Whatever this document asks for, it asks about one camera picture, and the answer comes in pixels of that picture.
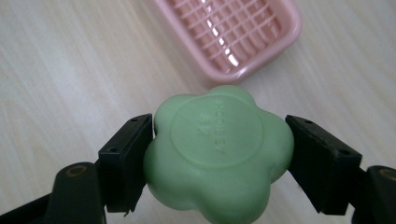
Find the table surface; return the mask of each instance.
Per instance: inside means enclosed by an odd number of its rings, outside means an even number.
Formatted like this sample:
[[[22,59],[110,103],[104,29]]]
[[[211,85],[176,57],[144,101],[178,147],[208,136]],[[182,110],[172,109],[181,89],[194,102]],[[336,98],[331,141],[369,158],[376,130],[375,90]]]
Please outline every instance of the table surface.
[[[51,191],[66,165],[96,161],[129,118],[207,91],[138,0],[0,2],[0,213]],[[243,81],[258,106],[311,119],[396,166],[396,1],[297,0],[299,39]],[[317,214],[290,174],[256,223],[350,223]],[[206,223],[157,202],[108,223]]]

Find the flower-shaped object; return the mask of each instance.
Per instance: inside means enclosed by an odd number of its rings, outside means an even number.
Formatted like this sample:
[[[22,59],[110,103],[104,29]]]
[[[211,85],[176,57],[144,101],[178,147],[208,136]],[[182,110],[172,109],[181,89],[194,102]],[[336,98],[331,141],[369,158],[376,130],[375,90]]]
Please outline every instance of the flower-shaped object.
[[[270,184],[288,169],[293,136],[280,117],[246,91],[221,86],[165,101],[145,155],[151,193],[212,223],[250,223],[264,211]]]

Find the green object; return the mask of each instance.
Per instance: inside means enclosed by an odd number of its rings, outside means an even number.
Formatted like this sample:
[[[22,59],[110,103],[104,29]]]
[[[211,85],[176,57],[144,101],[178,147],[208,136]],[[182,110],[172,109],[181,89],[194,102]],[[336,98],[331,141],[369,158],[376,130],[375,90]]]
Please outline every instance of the green object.
[[[144,161],[151,193],[171,208],[199,210],[212,223],[259,218],[271,183],[292,157],[288,124],[235,86],[174,96],[154,124]]]

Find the circular center of soap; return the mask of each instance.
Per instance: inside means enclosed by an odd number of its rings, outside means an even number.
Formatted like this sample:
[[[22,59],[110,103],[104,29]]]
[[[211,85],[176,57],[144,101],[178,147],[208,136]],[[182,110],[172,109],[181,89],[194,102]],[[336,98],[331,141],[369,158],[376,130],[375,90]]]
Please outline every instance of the circular center of soap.
[[[176,113],[171,138],[180,155],[209,168],[236,165],[262,144],[262,122],[249,105],[229,96],[192,100]]]

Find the pink soap dish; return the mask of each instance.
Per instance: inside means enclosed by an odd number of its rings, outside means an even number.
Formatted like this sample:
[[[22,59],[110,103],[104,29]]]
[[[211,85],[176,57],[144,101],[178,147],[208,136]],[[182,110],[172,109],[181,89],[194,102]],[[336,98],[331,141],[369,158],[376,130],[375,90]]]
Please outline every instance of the pink soap dish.
[[[194,72],[237,84],[297,39],[293,0],[147,0]]]

